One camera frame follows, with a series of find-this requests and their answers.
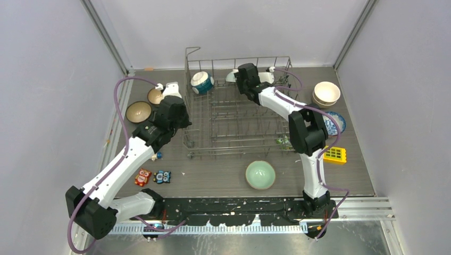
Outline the brown patterned bowl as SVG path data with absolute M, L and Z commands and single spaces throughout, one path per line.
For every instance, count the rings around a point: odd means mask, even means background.
M 163 98 L 162 92 L 155 88 L 151 89 L 147 94 L 148 101 L 153 105 L 159 105 Z

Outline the dark teal glazed bowl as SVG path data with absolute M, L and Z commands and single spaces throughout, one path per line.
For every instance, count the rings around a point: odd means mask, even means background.
M 126 119 L 131 123 L 141 123 L 152 114 L 152 107 L 145 101 L 137 101 L 127 107 Z

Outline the beige ceramic bowl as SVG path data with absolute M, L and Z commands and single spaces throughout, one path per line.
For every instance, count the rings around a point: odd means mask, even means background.
M 332 104 L 341 97 L 341 91 L 334 83 L 322 81 L 315 85 L 313 96 L 323 104 Z
M 335 102 L 332 102 L 332 103 L 325 103 L 325 102 L 319 100 L 319 98 L 316 96 L 316 94 L 315 94 L 314 92 L 312 93 L 312 100 L 313 100 L 313 102 L 314 102 L 315 104 L 317 104 L 321 109 L 330 108 L 330 107 L 332 107 L 332 106 L 335 104 Z

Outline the mint green bowl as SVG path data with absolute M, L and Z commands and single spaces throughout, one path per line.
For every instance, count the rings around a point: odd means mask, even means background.
M 263 160 L 251 162 L 245 170 L 245 179 L 256 190 L 269 189 L 275 183 L 276 173 L 271 164 Z

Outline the white bowl blue floral pattern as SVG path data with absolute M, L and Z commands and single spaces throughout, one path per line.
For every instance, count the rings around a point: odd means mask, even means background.
M 333 111 L 327 111 L 326 114 L 328 114 L 330 117 L 333 118 L 333 121 L 331 118 L 328 118 L 327 116 L 323 115 L 324 124 L 326 127 L 326 130 L 328 132 L 329 136 L 337 136 L 338 131 L 340 131 L 340 134 L 342 134 L 346 127 L 347 123 L 346 120 L 342 115 L 340 115 L 337 112 Z

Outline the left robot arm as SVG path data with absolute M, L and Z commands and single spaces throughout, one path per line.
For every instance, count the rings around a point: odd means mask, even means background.
M 136 216 L 159 219 L 164 212 L 163 198 L 151 189 L 118 199 L 116 194 L 138 168 L 170 142 L 178 129 L 191 125 L 184 100 L 165 96 L 154 114 L 133 131 L 128 146 L 90 182 L 70 187 L 66 204 L 71 219 L 94 239 L 107 236 L 116 223 Z

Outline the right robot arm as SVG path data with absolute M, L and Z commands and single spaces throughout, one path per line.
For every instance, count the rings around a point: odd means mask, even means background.
M 232 74 L 240 94 L 288 121 L 289 140 L 303 166 L 305 184 L 301 206 L 308 217 L 319 217 L 330 203 L 323 160 L 329 137 L 323 119 L 326 113 L 315 104 L 301 103 L 285 95 L 283 86 L 262 81 L 253 63 L 242 64 Z

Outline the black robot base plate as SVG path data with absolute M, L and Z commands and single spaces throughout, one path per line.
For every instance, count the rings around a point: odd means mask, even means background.
M 335 207 L 332 200 L 313 210 L 295 197 L 165 198 L 162 206 L 139 218 L 188 226 L 249 226 L 255 220 L 261 226 L 291 226 L 308 219 L 325 223 L 329 217 L 337 218 L 332 214 Z

